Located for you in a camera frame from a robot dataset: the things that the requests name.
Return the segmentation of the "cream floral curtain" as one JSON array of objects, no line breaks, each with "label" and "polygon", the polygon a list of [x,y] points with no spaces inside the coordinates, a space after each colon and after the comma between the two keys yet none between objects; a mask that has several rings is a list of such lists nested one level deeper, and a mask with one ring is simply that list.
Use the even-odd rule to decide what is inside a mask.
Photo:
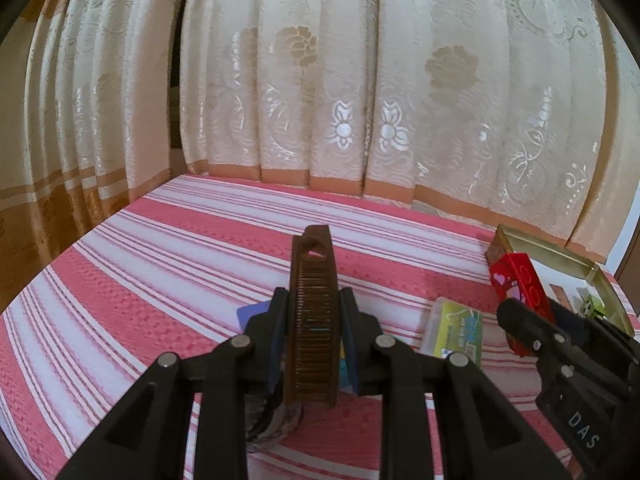
[{"label": "cream floral curtain", "polygon": [[1,0],[1,300],[178,172],[605,261],[639,67],[600,0]]}]

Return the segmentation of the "blue flat card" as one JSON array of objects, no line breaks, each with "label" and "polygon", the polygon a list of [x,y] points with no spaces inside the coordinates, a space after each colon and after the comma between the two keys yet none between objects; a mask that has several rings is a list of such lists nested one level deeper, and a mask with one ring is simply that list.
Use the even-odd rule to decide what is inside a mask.
[{"label": "blue flat card", "polygon": [[248,322],[250,322],[254,316],[267,313],[269,306],[269,301],[262,301],[258,302],[258,304],[249,304],[236,310],[236,318],[238,319],[241,332],[245,332]]}]

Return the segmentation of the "red toy building block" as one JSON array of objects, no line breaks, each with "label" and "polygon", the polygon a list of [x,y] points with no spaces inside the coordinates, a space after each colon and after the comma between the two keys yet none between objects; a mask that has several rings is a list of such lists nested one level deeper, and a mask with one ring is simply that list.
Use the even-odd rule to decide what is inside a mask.
[{"label": "red toy building block", "polygon": [[532,260],[524,252],[508,252],[489,265],[489,279],[499,304],[515,300],[550,322],[555,323],[551,301],[538,278]]}]

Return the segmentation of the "green toy building block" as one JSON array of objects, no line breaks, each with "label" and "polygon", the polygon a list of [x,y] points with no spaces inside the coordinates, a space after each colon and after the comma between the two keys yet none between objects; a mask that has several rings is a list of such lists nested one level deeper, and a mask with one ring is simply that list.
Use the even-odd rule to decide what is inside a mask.
[{"label": "green toy building block", "polygon": [[598,296],[594,296],[587,292],[582,297],[582,305],[579,308],[580,313],[585,318],[605,318],[606,312],[604,303]]}]

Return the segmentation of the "clear green card box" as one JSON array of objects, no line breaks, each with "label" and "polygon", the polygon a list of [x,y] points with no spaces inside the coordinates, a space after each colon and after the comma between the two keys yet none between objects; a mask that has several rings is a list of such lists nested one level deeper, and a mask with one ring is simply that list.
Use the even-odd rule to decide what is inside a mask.
[{"label": "clear green card box", "polygon": [[462,352],[474,364],[480,366],[483,322],[480,311],[439,297],[432,307],[419,352],[441,359],[445,359],[452,352]]}]

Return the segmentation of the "brown wooden comb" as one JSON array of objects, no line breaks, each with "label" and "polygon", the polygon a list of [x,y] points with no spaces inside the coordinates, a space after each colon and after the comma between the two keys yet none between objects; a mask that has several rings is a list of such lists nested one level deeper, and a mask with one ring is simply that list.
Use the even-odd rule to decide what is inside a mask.
[{"label": "brown wooden comb", "polygon": [[341,321],[330,228],[293,237],[284,400],[333,408],[340,380]]}]

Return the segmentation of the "gold metal tin tray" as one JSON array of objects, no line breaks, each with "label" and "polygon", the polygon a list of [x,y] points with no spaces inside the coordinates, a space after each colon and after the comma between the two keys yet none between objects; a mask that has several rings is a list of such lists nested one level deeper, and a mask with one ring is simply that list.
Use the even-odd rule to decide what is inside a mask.
[{"label": "gold metal tin tray", "polygon": [[604,303],[606,319],[632,338],[639,338],[639,320],[615,278],[603,266],[570,250],[556,246],[508,226],[498,226],[485,252],[489,264],[508,252],[524,252],[530,260],[584,280],[588,288],[582,291],[598,296]]}]

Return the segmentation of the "white and brown carton box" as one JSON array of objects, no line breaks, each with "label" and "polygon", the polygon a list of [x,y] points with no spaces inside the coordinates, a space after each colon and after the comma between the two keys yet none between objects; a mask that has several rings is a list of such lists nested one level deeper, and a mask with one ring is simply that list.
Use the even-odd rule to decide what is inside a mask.
[{"label": "white and brown carton box", "polygon": [[587,283],[536,260],[532,263],[546,294],[561,306],[577,313],[584,303],[582,291],[588,288]]}]

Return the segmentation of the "red white striped tablecloth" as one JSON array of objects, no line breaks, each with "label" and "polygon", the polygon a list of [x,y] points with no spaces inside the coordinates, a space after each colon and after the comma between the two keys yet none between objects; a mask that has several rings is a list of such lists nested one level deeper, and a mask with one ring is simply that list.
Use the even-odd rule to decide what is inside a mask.
[{"label": "red white striped tablecloth", "polygon": [[[307,226],[330,228],[338,299],[350,288],[415,352],[437,298],[480,311],[475,365],[561,463],[574,456],[536,404],[535,358],[498,324],[491,232],[367,200],[181,176],[81,237],[2,313],[1,430],[20,465],[58,478],[158,356],[189,359],[242,334],[236,310],[290,290],[293,237]],[[281,442],[246,445],[245,479],[382,479],[382,399],[352,388],[342,330],[336,405],[302,404]]]}]

